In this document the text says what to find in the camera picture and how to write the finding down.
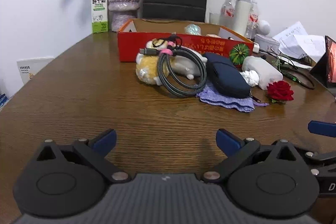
braided gray cable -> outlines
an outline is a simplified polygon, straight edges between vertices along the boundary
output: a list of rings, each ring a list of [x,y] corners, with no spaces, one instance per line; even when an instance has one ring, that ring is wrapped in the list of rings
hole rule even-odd
[[[197,67],[199,69],[199,72],[201,74],[200,82],[198,84],[195,84],[195,85],[188,85],[186,83],[183,83],[179,78],[177,78],[176,74],[173,72],[173,70],[171,68],[170,58],[169,58],[170,55],[166,54],[166,53],[161,53],[159,55],[159,60],[157,61],[157,72],[159,74],[159,78],[160,78],[162,84],[171,94],[173,94],[175,96],[178,96],[178,97],[195,96],[197,93],[201,92],[204,89],[205,83],[206,83],[206,80],[207,80],[207,71],[206,71],[206,67],[205,67],[204,63],[197,56],[197,54],[195,54],[193,51],[191,51],[187,48],[177,47],[177,48],[173,49],[172,52],[173,52],[173,56],[179,55],[179,56],[186,57],[186,58],[190,59],[191,61],[193,61],[197,65]],[[167,64],[167,68],[169,70],[169,73],[173,77],[173,79],[179,85],[181,85],[182,87],[184,87],[186,89],[189,89],[191,91],[181,90],[181,89],[175,87],[174,85],[172,85],[168,81],[167,77],[163,73],[164,63]]]

wooden table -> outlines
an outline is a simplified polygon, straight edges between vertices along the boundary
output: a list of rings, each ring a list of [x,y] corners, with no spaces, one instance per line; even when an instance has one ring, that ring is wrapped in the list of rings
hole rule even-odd
[[[215,142],[219,128],[262,144],[285,138],[312,151],[335,150],[336,140],[307,130],[310,120],[336,121],[333,96],[319,84],[307,90],[289,83],[294,101],[249,114],[176,99],[139,82],[134,63],[119,63],[115,34],[90,35],[48,64],[0,112],[0,223],[20,215],[13,183],[44,139],[68,144],[114,128],[118,141],[108,159],[132,174],[204,172],[224,158]],[[259,88],[253,94],[266,100]],[[332,208],[332,200],[319,200],[313,215],[330,223]]]

thermos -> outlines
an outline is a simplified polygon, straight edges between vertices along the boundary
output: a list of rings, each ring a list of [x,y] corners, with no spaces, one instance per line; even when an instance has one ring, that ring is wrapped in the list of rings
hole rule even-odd
[[[247,21],[251,8],[251,0],[236,0],[235,16],[233,18],[232,30],[236,33],[245,35]]]

usb connector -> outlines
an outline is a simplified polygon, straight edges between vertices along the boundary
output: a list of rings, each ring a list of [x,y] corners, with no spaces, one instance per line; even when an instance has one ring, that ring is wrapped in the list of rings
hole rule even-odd
[[[155,48],[141,48],[139,50],[139,53],[143,54],[143,55],[152,55],[152,56],[156,56],[159,55],[160,51],[155,49]]]

red flower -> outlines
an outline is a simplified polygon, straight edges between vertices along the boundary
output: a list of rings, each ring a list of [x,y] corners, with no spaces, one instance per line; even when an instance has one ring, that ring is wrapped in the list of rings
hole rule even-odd
[[[292,95],[294,91],[290,90],[291,86],[285,81],[274,82],[273,84],[268,84],[267,92],[268,96],[277,101],[291,101],[293,100]]]

